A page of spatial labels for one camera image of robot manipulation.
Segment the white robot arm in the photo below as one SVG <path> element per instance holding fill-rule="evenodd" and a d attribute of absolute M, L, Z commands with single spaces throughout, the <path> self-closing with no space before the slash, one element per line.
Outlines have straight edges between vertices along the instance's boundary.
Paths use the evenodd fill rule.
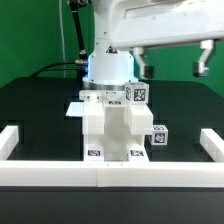
<path fill-rule="evenodd" d="M 141 59 L 145 47 L 201 42 L 205 51 L 196 64 L 196 73 L 202 76 L 213 41 L 224 37 L 223 11 L 222 0 L 114 0 L 109 12 L 109 39 L 117 49 L 133 49 L 141 68 L 145 66 Z"/>

